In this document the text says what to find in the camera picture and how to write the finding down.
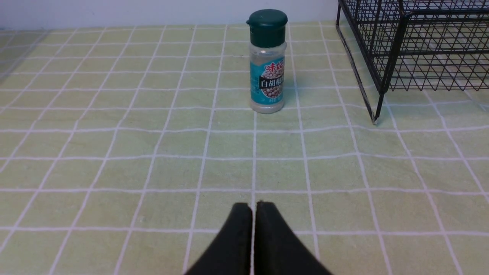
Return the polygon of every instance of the white wall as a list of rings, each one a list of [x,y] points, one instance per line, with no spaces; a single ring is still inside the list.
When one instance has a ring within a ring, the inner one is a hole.
[[[259,9],[291,22],[333,20],[335,0],[0,0],[0,27],[13,29],[244,23]]]

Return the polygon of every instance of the metal rack leg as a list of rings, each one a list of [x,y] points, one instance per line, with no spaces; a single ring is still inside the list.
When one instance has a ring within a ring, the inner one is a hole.
[[[365,102],[365,106],[367,107],[367,111],[368,111],[368,114],[370,116],[370,119],[372,120],[372,123],[375,125],[377,123],[378,117],[380,116],[380,110],[382,107],[382,102],[384,100],[384,95],[383,94],[380,95],[379,102],[377,105],[377,111],[376,111],[376,114],[374,116],[374,112],[372,111],[372,107],[370,106],[370,101],[368,100],[367,93],[365,92],[365,88],[363,87],[363,83],[362,83],[362,80],[360,78],[360,74],[358,73],[358,70],[356,69],[355,61],[353,60],[352,51],[350,50],[350,47],[348,47],[346,39],[343,36],[341,29],[339,28],[340,17],[341,17],[341,5],[338,4],[338,14],[336,17],[336,31],[338,32],[338,35],[341,39],[341,42],[343,43],[343,46],[345,47],[346,53],[348,55],[348,59],[350,60],[350,65],[352,66],[353,73],[355,74],[355,78],[356,78],[356,81],[358,83],[358,87],[360,88],[360,92],[362,93],[363,102]]]

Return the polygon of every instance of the bottle label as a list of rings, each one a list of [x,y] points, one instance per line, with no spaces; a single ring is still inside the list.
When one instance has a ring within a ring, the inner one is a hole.
[[[250,62],[251,99],[264,105],[277,103],[283,98],[284,57],[262,65]]]

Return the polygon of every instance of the spice bottle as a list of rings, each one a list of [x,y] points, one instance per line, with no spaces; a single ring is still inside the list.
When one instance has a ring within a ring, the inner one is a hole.
[[[264,9],[252,13],[249,25],[250,107],[271,114],[284,106],[285,25],[287,15]]]

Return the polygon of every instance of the black wire rack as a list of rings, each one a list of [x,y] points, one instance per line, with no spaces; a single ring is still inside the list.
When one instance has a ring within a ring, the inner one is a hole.
[[[372,122],[389,89],[489,89],[489,0],[338,0],[336,29]],[[375,114],[339,23],[352,29],[379,93]]]

